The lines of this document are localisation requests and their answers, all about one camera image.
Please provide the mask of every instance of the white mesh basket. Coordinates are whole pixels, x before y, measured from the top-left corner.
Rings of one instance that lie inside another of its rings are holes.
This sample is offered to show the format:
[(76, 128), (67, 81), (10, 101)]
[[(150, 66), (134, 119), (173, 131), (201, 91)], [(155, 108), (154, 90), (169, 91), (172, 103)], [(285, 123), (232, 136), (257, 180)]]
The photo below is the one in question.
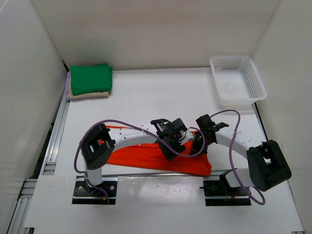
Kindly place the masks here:
[(223, 106), (245, 106), (263, 100), (267, 92), (248, 56), (215, 56), (210, 65)]

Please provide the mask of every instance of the folded green towel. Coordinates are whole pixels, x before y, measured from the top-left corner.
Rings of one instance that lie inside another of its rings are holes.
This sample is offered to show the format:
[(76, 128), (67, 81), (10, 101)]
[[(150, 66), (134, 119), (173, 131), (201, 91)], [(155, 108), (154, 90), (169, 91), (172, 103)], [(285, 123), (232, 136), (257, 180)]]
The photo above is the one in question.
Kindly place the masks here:
[(113, 68), (108, 64), (70, 66), (71, 88), (74, 96), (111, 91)]

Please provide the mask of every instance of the white enclosure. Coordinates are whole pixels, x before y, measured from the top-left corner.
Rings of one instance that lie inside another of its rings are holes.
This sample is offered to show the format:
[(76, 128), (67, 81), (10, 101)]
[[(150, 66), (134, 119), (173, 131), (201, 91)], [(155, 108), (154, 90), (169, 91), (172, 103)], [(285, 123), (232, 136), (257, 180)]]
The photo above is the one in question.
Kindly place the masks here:
[(66, 71), (27, 0), (0, 1), (0, 232), (35, 168)]

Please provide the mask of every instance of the red cloth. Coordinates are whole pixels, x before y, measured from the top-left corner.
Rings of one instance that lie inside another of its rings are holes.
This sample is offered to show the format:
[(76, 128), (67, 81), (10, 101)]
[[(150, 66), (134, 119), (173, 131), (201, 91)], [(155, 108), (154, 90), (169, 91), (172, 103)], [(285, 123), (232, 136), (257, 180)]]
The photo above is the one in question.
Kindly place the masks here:
[[(192, 142), (187, 142), (185, 146), (186, 150), (183, 153), (188, 155), (192, 148)], [(207, 155), (202, 154), (196, 157), (176, 156), (169, 162), (157, 143), (134, 145), (119, 149), (112, 153), (107, 163), (127, 167), (181, 172), (198, 176), (208, 176), (211, 173), (211, 165)]]

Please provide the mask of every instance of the purple cable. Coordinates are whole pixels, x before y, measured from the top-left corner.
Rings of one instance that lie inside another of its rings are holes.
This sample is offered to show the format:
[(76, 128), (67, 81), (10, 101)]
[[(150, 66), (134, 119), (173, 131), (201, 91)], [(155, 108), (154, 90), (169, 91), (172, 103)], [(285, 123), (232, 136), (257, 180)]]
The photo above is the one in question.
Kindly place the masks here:
[[(115, 120), (115, 119), (106, 119), (106, 120), (102, 120), (102, 121), (99, 121), (99, 122), (93, 124), (93, 125), (89, 128), (89, 130), (84, 134), (84, 136), (82, 137), (81, 141), (79, 142), (79, 146), (78, 146), (78, 148), (77, 148), (76, 155), (75, 155), (75, 159), (74, 159), (74, 169), (75, 169), (75, 171), (76, 171), (77, 173), (79, 173), (79, 174), (84, 174), (84, 175), (85, 175), (86, 182), (87, 182), (92, 188), (98, 189), (98, 190), (100, 190), (100, 191), (102, 191), (102, 192), (104, 193), (105, 197), (107, 198), (108, 204), (109, 204), (109, 198), (108, 198), (108, 195), (107, 195), (106, 191), (105, 191), (104, 189), (102, 189), (102, 188), (99, 188), (99, 187), (93, 185), (93, 184), (90, 182), (90, 180), (88, 179), (88, 174), (87, 174), (87, 172), (86, 172), (86, 171), (80, 171), (80, 170), (78, 170), (78, 168), (77, 168), (77, 160), (78, 160), (79, 151), (80, 151), (81, 146), (82, 146), (82, 143), (83, 143), (84, 140), (86, 139), (87, 135), (91, 132), (91, 130), (92, 130), (94, 127), (98, 126), (98, 125), (101, 124), (101, 123), (107, 123), (107, 122), (119, 123), (119, 124), (128, 126), (128, 127), (130, 127), (130, 128), (133, 128), (133, 129), (136, 129), (136, 130), (139, 130), (139, 131), (143, 131), (143, 132), (145, 132), (145, 133), (147, 133), (147, 134), (149, 134), (149, 135), (155, 137), (155, 138), (156, 138), (158, 141), (160, 141), (164, 146), (166, 146), (171, 152), (173, 152), (174, 154), (179, 155), (179, 156), (183, 156), (183, 157), (195, 157), (195, 156), (198, 156), (198, 155), (201, 154), (201, 152), (203, 151), (203, 149), (204, 149), (204, 147), (205, 147), (205, 141), (203, 141), (203, 145), (202, 145), (201, 149), (200, 149), (196, 154), (193, 154), (193, 155), (183, 155), (183, 154), (180, 154), (180, 153), (176, 152), (174, 149), (172, 149), (165, 141), (163, 141), (162, 139), (160, 139), (157, 135), (155, 135), (155, 134), (153, 134), (153, 133), (151, 133), (151, 132), (149, 132), (149, 131), (147, 131), (147, 130), (145, 130), (145, 129), (141, 129), (140, 127), (134, 126), (134, 125), (132, 125), (132, 124), (129, 124), (129, 123), (126, 123), (126, 122), (123, 122), (123, 121), (119, 121), (119, 120)], [(190, 127), (190, 128), (191, 128), (191, 129), (197, 130), (197, 131), (201, 134), (201, 136), (203, 137), (203, 139), (205, 139), (205, 136), (204, 136), (204, 134), (203, 134), (203, 132), (202, 132), (201, 130), (199, 130), (198, 128), (195, 128), (195, 127)]]
[(263, 194), (261, 193), (261, 191), (259, 189), (257, 189), (256, 187), (253, 187), (261, 196), (262, 198), (262, 202), (258, 201), (251, 193), (250, 191), (250, 188), (249, 187), (245, 187), (243, 182), (241, 181), (241, 179), (239, 178), (237, 172), (236, 172), (236, 169), (235, 169), (235, 166), (233, 164), (233, 157), (232, 157), (232, 149), (233, 149), (233, 144), (234, 144), (234, 140), (236, 138), (236, 132), (237, 132), (237, 129), (238, 129), (238, 126), (239, 126), (239, 123), (240, 123), (240, 113), (237, 111), (237, 110), (224, 110), (224, 111), (220, 111), (218, 113), (215, 113), (213, 114), (212, 116), (210, 117), (214, 117), (220, 113), (223, 113), (223, 112), (229, 112), (229, 111), (232, 111), (232, 112), (235, 112), (237, 113), (238, 115), (238, 120), (237, 120), (237, 124), (235, 126), (235, 129), (234, 129), (234, 135), (232, 137), (232, 140), (230, 142), (230, 146), (229, 146), (229, 156), (230, 156), (230, 164), (231, 164), (231, 168), (233, 170), (233, 173), (234, 173), (234, 176), (236, 177), (239, 185), (242, 187), (242, 189), (246, 192), (246, 194), (248, 195), (248, 197), (253, 200), (255, 203), (259, 204), (259, 205), (264, 205), (265, 204), (265, 198), (263, 196)]

